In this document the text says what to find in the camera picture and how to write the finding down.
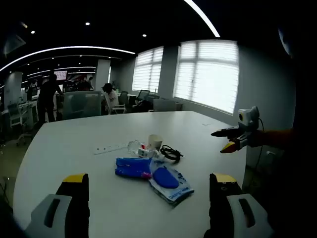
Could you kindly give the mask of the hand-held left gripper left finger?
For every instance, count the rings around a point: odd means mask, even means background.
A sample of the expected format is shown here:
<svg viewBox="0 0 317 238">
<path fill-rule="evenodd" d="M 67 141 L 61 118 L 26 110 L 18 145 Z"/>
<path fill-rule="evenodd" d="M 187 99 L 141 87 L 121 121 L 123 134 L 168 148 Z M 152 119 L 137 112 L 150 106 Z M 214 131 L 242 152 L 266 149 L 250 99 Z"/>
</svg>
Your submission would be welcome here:
<svg viewBox="0 0 317 238">
<path fill-rule="evenodd" d="M 89 236 L 89 176 L 66 177 L 31 212 L 25 230 L 29 238 L 87 238 Z"/>
</svg>

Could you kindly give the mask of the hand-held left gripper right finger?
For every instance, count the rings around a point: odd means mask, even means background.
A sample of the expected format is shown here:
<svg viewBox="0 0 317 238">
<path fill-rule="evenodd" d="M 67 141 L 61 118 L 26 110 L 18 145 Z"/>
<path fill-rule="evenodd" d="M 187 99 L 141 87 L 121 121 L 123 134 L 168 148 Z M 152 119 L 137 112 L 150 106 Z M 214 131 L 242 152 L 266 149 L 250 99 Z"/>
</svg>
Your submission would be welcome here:
<svg viewBox="0 0 317 238">
<path fill-rule="evenodd" d="M 271 238 L 274 234 L 266 210 L 229 175 L 210 174 L 209 217 L 206 238 Z"/>
</svg>

